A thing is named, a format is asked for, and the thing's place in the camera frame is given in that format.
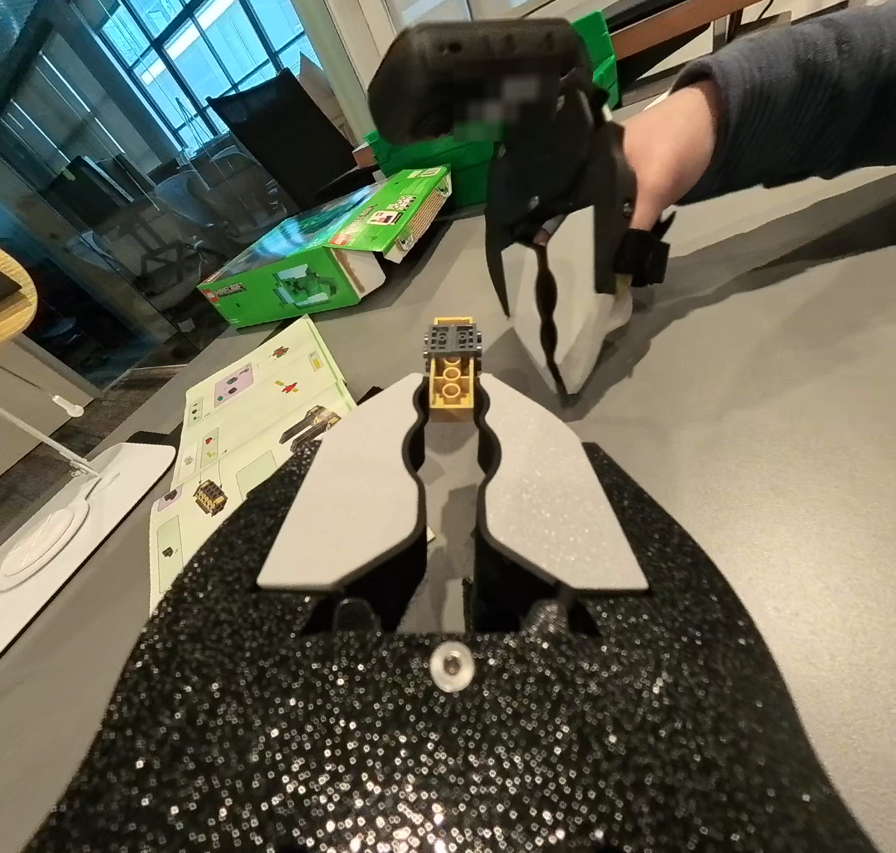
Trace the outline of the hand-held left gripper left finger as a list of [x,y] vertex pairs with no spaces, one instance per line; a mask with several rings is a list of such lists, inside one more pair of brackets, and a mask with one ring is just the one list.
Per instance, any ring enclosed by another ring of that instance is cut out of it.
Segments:
[[404,551],[427,557],[425,491],[411,458],[422,374],[326,431],[257,576],[263,590],[333,592]]

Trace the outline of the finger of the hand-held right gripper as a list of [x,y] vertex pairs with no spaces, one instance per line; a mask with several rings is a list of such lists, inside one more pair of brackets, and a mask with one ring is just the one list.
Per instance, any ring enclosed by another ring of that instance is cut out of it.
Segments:
[[562,385],[556,361],[558,291],[544,245],[512,246],[512,329],[547,383]]
[[594,213],[585,208],[569,214],[545,245],[556,288],[554,364],[570,396],[581,392],[597,367],[616,304],[613,273],[610,291],[597,289]]

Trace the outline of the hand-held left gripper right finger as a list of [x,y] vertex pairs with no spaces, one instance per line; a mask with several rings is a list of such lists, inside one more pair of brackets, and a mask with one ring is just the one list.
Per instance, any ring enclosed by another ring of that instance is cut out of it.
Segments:
[[484,478],[476,531],[482,541],[550,586],[586,595],[647,591],[644,570],[577,434],[496,376],[478,380]]

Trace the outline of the tan and grey toy brick assembly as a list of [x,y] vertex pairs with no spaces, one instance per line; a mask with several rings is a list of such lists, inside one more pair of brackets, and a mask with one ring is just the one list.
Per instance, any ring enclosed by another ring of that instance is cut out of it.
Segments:
[[471,316],[437,317],[424,336],[430,423],[470,424],[476,417],[481,332]]

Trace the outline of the person's right forearm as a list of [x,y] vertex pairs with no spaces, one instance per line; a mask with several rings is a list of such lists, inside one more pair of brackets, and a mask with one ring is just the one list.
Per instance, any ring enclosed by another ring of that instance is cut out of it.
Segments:
[[681,204],[895,164],[895,0],[737,39],[671,91],[712,82],[709,167]]

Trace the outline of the grey desk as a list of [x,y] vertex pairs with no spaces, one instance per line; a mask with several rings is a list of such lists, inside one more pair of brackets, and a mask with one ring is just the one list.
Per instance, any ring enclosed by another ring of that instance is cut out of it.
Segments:
[[574,407],[499,315],[480,219],[403,285],[318,320],[359,396],[420,364],[435,315],[470,314],[486,370],[556,410],[703,547],[758,625],[845,797],[894,784],[894,175],[681,210]]

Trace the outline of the person's right hand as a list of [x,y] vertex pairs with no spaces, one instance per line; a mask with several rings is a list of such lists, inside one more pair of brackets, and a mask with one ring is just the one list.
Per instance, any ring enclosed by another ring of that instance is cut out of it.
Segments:
[[630,227],[649,231],[709,167],[718,137],[718,89],[702,80],[623,122],[624,156],[636,180]]

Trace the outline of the toy instruction booklet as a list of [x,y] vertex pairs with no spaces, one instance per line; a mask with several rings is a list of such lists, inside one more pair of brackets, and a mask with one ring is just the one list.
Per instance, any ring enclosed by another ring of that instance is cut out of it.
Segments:
[[151,509],[150,610],[253,489],[355,408],[310,316],[193,386],[170,490]]

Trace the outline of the black office chair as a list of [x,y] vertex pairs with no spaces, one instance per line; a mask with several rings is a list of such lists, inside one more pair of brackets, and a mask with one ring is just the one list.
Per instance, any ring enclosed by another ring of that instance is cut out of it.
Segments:
[[349,140],[287,69],[207,105],[299,211],[375,183],[375,168],[357,165]]

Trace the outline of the brown wooden table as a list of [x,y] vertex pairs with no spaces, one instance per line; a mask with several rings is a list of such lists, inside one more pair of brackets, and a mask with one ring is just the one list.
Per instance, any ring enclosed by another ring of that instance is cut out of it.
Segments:
[[626,59],[694,30],[733,15],[762,0],[685,0],[611,35],[618,60]]

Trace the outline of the green toy box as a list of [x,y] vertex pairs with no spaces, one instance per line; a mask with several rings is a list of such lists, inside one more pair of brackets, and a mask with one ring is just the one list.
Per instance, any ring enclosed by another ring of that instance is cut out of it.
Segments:
[[358,305],[408,256],[452,193],[447,165],[402,169],[283,220],[197,290],[236,328]]

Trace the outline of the white lamp stand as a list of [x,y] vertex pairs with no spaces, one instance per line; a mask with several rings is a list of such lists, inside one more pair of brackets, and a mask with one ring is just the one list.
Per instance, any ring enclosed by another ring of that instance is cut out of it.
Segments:
[[73,477],[1,547],[1,652],[5,653],[175,460],[168,436],[138,435],[94,459],[77,455],[2,410],[2,417],[60,454]]

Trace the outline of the round light wooden table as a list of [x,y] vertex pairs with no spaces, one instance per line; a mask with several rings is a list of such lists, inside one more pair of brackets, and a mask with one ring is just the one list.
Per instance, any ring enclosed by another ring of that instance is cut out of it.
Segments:
[[15,340],[31,325],[38,293],[28,272],[1,249],[1,344]]

